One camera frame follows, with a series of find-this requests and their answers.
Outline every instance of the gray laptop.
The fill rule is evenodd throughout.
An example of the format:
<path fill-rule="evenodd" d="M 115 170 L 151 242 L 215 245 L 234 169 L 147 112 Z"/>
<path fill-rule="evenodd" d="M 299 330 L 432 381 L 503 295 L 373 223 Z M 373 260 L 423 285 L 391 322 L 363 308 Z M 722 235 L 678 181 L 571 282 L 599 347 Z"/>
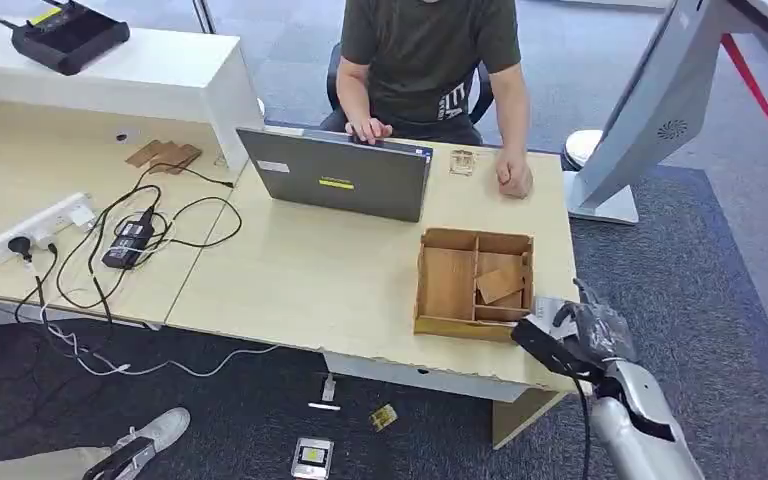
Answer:
<path fill-rule="evenodd" d="M 321 131 L 295 136 L 238 128 L 237 134 L 272 198 L 419 221 L 431 148 L 371 146 Z"/>

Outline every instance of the dark green t-shirt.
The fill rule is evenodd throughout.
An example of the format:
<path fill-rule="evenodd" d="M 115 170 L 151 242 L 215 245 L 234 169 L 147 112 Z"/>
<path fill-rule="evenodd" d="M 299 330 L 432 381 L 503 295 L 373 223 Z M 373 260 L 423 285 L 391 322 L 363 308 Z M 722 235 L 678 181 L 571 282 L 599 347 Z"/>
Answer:
<path fill-rule="evenodd" d="M 346 0 L 341 53 L 369 65 L 372 111 L 436 122 L 465 114 L 472 72 L 520 61 L 514 0 Z"/>

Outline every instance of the man's arm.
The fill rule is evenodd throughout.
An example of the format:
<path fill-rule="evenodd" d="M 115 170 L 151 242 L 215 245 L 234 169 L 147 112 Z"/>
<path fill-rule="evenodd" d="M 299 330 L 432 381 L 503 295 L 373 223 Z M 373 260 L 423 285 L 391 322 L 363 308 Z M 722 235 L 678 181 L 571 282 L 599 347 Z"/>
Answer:
<path fill-rule="evenodd" d="M 366 88 L 369 64 L 378 50 L 375 16 L 371 0 L 346 0 L 340 65 L 337 66 L 337 97 L 349 123 L 346 132 L 375 144 L 376 138 L 389 137 L 393 127 L 382 125 L 369 114 Z"/>
<path fill-rule="evenodd" d="M 522 198 L 531 190 L 532 179 L 525 160 L 529 102 L 519 64 L 516 3 L 514 0 L 484 0 L 479 5 L 478 53 L 490 73 L 504 144 L 496 158 L 499 190 L 505 195 Z"/>
<path fill-rule="evenodd" d="M 337 97 L 349 123 L 347 133 L 355 133 L 364 142 L 375 144 L 376 138 L 389 137 L 393 127 L 383 125 L 369 113 L 369 92 L 366 89 L 369 65 L 359 65 L 340 57 L 337 67 Z"/>
<path fill-rule="evenodd" d="M 525 197 L 531 190 L 531 170 L 526 162 L 530 101 L 522 68 L 517 63 L 490 74 L 496 97 L 496 121 L 502 134 L 502 150 L 496 160 L 499 189 L 506 195 Z"/>

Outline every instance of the office chair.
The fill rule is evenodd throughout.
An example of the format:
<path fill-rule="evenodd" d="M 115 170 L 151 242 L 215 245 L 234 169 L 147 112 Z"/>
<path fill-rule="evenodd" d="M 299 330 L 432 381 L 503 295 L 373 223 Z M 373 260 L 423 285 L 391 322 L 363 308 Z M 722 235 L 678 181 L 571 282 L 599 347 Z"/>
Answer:
<path fill-rule="evenodd" d="M 337 110 L 340 108 L 340 100 L 337 98 L 337 67 L 340 65 L 340 43 L 337 42 L 334 48 L 331 49 L 331 61 L 328 64 L 328 77 L 325 80 L 325 89 L 328 92 L 328 102 L 331 103 L 331 108 Z M 487 67 L 484 63 L 478 64 L 478 100 L 475 102 L 475 106 L 472 107 L 472 111 L 469 112 L 469 119 L 472 120 L 472 124 L 475 125 L 484 116 L 484 113 L 490 108 L 490 104 L 493 103 L 493 89 L 490 87 L 490 74 L 487 72 Z M 469 98 L 469 92 L 472 90 L 472 83 L 467 83 L 466 96 Z"/>

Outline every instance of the wooden box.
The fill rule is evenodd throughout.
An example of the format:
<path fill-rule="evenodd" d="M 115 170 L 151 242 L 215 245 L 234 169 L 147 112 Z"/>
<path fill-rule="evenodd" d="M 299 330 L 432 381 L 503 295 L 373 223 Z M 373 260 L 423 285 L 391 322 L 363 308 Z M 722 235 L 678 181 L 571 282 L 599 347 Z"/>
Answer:
<path fill-rule="evenodd" d="M 419 250 L 414 333 L 512 342 L 533 300 L 533 241 L 526 235 L 430 228 Z M 519 269 L 523 289 L 485 303 L 478 279 Z"/>

